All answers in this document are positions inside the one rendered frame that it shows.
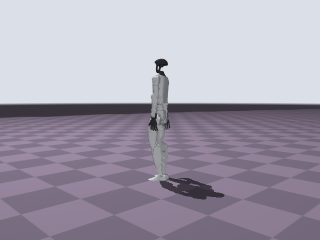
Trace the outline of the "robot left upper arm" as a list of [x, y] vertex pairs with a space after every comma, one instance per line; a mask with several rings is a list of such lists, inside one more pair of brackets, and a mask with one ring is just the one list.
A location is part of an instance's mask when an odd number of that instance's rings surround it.
[[156, 94], [157, 99], [159, 98], [159, 83], [161, 81], [160, 76], [153, 76], [152, 77], [152, 86], [153, 86], [153, 94]]

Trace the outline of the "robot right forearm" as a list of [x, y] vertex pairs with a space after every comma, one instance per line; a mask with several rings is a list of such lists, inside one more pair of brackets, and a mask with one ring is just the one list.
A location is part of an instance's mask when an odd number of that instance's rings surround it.
[[166, 111], [166, 116], [168, 116], [168, 100], [166, 101], [166, 103], [162, 103], [163, 107], [164, 107], [164, 110]]

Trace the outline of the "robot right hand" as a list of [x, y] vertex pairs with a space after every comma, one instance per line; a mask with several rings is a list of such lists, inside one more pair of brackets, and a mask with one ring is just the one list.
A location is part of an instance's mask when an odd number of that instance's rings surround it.
[[[167, 118], [168, 118], [168, 113], [167, 113]], [[163, 124], [164, 126], [165, 126], [165, 129], [169, 129], [170, 128], [170, 122], [169, 122], [169, 119], [167, 119], [167, 123], [165, 124]], [[169, 127], [168, 127], [168, 125], [169, 125]]]

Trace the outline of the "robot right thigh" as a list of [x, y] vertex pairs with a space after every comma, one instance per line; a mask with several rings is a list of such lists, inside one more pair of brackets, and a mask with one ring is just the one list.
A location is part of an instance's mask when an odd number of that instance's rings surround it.
[[165, 137], [165, 127], [163, 124], [166, 124], [168, 121], [168, 117], [166, 116], [166, 119], [161, 122], [160, 125], [157, 125], [158, 133], [157, 133], [157, 144], [161, 146], [161, 151], [164, 152], [167, 150], [167, 144], [164, 142]]

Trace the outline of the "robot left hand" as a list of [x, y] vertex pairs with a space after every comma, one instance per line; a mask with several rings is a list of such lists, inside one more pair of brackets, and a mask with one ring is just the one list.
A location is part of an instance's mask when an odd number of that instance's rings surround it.
[[148, 124], [148, 126], [150, 126], [150, 129], [153, 130], [153, 131], [154, 130], [158, 131], [156, 118], [157, 118], [157, 113], [155, 114], [155, 117], [151, 117], [151, 120], [150, 120], [150, 122]]

